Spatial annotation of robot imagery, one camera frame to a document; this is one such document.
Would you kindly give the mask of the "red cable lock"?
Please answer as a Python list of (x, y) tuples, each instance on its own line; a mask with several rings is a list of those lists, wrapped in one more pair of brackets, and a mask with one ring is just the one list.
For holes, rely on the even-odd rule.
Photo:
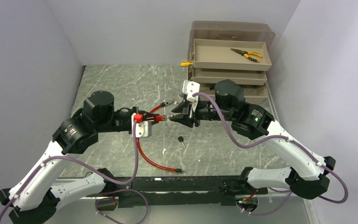
[(165, 122), (157, 123), (158, 132), (162, 133), (162, 137), (152, 137), (151, 140), (137, 140), (137, 147), (141, 157), (149, 163), (151, 166), (171, 173), (182, 173), (183, 170), (177, 165), (169, 165), (169, 162), (165, 161), (167, 148), (165, 147), (164, 140), (164, 126)]

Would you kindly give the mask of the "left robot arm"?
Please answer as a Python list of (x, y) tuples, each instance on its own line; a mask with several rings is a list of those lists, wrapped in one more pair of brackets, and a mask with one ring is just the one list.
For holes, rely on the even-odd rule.
[[(118, 185), (130, 184), (136, 173), (117, 180), (106, 169), (95, 169), (78, 160), (88, 147), (98, 142), (100, 133), (128, 132), (134, 141), (151, 135), (154, 124), (164, 116), (137, 107), (115, 110), (114, 96), (96, 91), (86, 98), (82, 108), (63, 121), (52, 136), (46, 151), (29, 173), (14, 187), (0, 190), (3, 213), (14, 224), (42, 224), (60, 208), (84, 196), (111, 195)], [(55, 185), (56, 179), (70, 164), (76, 163), (91, 174), (75, 182)]]

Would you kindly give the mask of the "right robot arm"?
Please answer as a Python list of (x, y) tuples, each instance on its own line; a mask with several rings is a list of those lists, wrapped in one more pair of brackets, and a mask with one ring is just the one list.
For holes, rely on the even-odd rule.
[(297, 142), (266, 109), (248, 103), (244, 89), (234, 81), (220, 81), (213, 91), (214, 97), (200, 100), (203, 95), (200, 84), (184, 81), (183, 101), (172, 110), (170, 120), (190, 128), (199, 126), (203, 120), (219, 120), (232, 141), (235, 141), (234, 133), (252, 140), (252, 144), (238, 144), (238, 147), (252, 148), (264, 143), (288, 165), (280, 169), (244, 168), (238, 181), (242, 193), (280, 188), (305, 199), (315, 199), (328, 190), (328, 174), (334, 169), (334, 158), (319, 156)]

